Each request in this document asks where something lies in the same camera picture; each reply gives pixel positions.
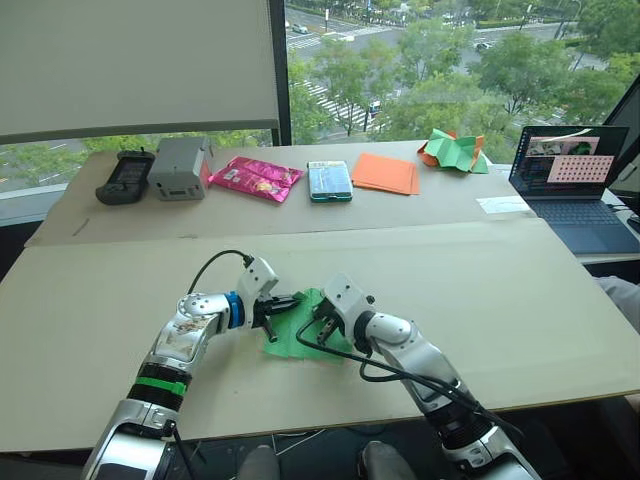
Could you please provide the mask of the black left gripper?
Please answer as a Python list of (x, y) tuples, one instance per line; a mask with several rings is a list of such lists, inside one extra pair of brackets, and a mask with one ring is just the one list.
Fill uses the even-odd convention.
[(256, 300), (253, 305), (252, 327), (262, 328), (268, 341), (275, 343), (277, 334), (273, 329), (271, 317), (296, 308), (303, 300), (303, 294), (268, 296)]

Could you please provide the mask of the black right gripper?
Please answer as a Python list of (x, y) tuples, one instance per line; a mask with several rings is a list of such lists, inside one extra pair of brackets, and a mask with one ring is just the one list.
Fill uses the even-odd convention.
[(328, 298), (323, 298), (314, 308), (312, 318), (314, 321), (320, 321), (323, 325), (316, 335), (318, 345), (324, 346), (336, 329), (344, 330), (344, 321), (339, 315), (337, 307)]

